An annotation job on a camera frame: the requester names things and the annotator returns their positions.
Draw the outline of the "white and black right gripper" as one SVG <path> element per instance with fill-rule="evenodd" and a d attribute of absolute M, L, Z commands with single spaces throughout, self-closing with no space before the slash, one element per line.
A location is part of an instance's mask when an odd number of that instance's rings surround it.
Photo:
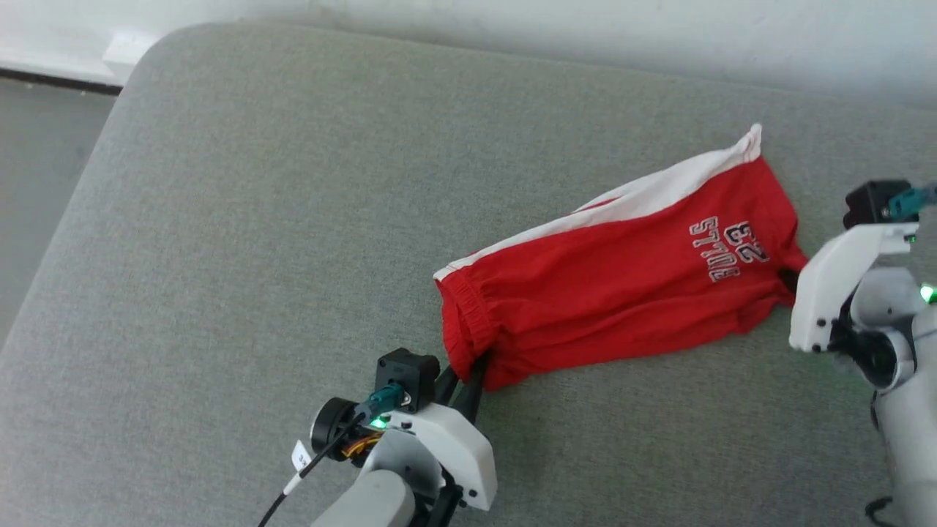
<path fill-rule="evenodd" d="M 832 320 L 881 255 L 911 251 L 908 237 L 919 223 L 856 225 L 821 247 L 801 270 L 780 268 L 777 279 L 796 296 L 788 343 L 798 351 L 824 351 L 829 347 Z"/>

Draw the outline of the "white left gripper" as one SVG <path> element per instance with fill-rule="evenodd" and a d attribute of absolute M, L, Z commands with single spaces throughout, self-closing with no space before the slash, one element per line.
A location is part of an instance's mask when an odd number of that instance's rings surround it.
<path fill-rule="evenodd" d="M 388 471 L 416 495 L 432 499 L 451 482 L 463 491 L 461 499 L 466 506 L 488 512 L 498 490 L 494 450 L 474 425 L 489 361 L 486 351 L 472 364 L 471 374 L 456 397 L 457 411 L 452 407 L 460 379 L 447 366 L 435 380 L 435 403 L 415 414 L 382 414 L 384 433 L 366 457 L 358 478 Z"/>

